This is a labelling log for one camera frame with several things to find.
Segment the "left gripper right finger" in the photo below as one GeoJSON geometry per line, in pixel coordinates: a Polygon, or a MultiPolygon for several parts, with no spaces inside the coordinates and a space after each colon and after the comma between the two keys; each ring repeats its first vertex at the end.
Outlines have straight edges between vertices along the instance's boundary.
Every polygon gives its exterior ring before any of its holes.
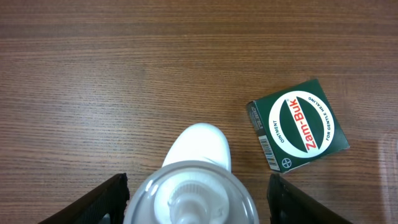
{"type": "Polygon", "coordinates": [[[272,224],[351,224],[279,174],[270,176],[267,200],[272,224]]]}

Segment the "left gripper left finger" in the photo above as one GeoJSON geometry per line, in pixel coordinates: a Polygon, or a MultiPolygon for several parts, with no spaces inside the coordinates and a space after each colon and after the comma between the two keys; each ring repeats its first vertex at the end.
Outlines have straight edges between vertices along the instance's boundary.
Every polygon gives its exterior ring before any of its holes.
{"type": "Polygon", "coordinates": [[[122,224],[129,199],[127,175],[116,174],[40,224],[122,224]]]}

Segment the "green Zam-Buk ointment box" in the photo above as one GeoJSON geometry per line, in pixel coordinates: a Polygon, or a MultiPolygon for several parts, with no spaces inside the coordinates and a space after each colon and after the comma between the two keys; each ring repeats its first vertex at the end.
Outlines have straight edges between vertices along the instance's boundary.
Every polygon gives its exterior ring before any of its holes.
{"type": "Polygon", "coordinates": [[[246,110],[275,172],[286,173],[349,148],[317,79],[253,100],[246,110]]]}

